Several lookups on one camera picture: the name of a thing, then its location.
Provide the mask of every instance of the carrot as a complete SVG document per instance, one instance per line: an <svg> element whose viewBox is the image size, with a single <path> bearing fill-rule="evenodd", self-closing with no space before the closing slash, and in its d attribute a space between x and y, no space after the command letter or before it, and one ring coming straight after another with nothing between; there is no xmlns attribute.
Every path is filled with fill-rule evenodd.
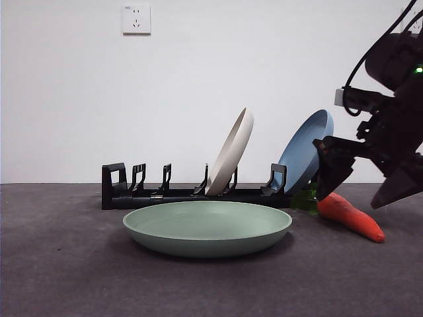
<svg viewBox="0 0 423 317"><path fill-rule="evenodd" d="M322 201L317 202L317 209L322 217L342 223L345 227L374 242L385 241L385 235L376 221L368 214L355 208L341 195L331 193Z"/></svg>

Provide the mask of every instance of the electrical socket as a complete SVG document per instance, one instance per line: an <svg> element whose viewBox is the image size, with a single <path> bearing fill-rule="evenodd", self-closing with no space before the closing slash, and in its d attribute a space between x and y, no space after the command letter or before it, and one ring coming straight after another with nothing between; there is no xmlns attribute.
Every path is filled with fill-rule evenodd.
<svg viewBox="0 0 423 317"><path fill-rule="evenodd" d="M401 32L404 31L405 27L411 22L411 20L421 11L422 7L411 8L410 12L405 16L404 20L401 22ZM417 20L408 30L412 33L420 33L423 27L423 18Z"/></svg>
<svg viewBox="0 0 423 317"><path fill-rule="evenodd" d="M151 7L126 5L122 8L122 32L124 34L151 34Z"/></svg>

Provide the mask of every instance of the black dish rack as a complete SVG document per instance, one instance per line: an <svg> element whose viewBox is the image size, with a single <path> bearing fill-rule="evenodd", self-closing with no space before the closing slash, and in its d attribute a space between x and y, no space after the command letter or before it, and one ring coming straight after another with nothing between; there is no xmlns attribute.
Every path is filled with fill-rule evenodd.
<svg viewBox="0 0 423 317"><path fill-rule="evenodd" d="M137 209L160 203L174 203L179 201L238 201L255 203L269 207L289 207L291 197L284 194L287 168L284 165L272 164L270 179L265 186L259 188L237 188L238 168L235 169L232 180L217 196L206 196L208 181L208 164L204 172L204 180L194 188L170 188L172 165L164 165L163 182L159 188L146 189L144 186L146 164L135 165L132 168L132 183L128 186L124 163L102 166L102 209ZM112 183L112 173L119 173L119 181ZM275 173L282 175L282 183L278 188L271 186ZM141 173L141 181L137 182L137 175Z"/></svg>

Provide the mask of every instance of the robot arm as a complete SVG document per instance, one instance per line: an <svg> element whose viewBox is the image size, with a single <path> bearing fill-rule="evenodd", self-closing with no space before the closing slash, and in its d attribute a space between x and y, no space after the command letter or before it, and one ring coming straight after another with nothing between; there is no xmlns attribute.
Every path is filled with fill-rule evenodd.
<svg viewBox="0 0 423 317"><path fill-rule="evenodd" d="M421 17L423 11L414 20ZM352 77L343 89L336 91L336 105L345 107L353 116L361 111L372 116L358 127L357 138L362 142L330 136L314 140L320 162L317 199L322 200L347 179L355 157L363 157L386 177L371 202L373 208L378 208L423 191L423 157L416 153L423 142L423 31L419 35L389 31L362 61L367 74L392 90L394 97L352 88Z"/></svg>

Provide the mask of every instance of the gray carpet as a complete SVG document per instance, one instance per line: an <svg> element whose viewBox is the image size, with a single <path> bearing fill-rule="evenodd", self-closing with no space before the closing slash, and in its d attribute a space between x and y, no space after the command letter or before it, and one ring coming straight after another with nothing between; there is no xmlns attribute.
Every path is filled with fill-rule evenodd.
<svg viewBox="0 0 423 317"><path fill-rule="evenodd" d="M226 260L162 256L102 211L100 185L1 186L4 317L423 316L423 195L372 211L378 185L337 192L386 234L376 244L300 211L277 245Z"/></svg>

